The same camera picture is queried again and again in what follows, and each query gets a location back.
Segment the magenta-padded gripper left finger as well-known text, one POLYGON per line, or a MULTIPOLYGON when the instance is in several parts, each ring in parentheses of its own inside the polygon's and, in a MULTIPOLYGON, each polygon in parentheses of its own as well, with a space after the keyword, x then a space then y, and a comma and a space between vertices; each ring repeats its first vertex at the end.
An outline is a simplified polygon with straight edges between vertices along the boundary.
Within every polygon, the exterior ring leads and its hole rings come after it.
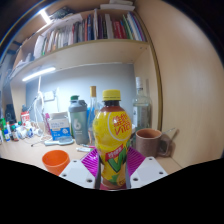
POLYGON ((60 177, 84 188, 99 189, 101 184, 101 163, 97 150, 87 153, 81 160, 72 160, 60 177))

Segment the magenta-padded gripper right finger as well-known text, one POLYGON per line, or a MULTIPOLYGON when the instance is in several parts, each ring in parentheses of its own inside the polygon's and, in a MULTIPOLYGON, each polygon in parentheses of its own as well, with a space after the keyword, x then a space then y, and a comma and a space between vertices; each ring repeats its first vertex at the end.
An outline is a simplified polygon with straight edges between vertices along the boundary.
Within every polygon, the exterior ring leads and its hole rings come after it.
POLYGON ((154 157, 145 157, 133 148, 127 153, 126 187, 140 188, 167 176, 154 157))

